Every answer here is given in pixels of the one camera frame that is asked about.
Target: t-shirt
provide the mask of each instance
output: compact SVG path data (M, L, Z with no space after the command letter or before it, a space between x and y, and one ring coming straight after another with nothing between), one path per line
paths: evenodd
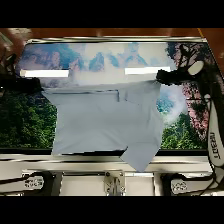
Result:
M52 154L126 150L121 159L144 171L162 139L159 92L156 81L45 89L58 112Z

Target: brown surface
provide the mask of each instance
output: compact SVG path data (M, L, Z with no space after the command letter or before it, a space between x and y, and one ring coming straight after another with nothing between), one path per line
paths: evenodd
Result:
M26 33L13 30L14 28L0 28L0 32L7 36L13 45L9 53L19 56L27 39L49 37L75 36L200 36L197 28L28 28ZM224 28L202 28L203 35L208 39L211 49L224 72ZM0 42L0 56L3 42Z

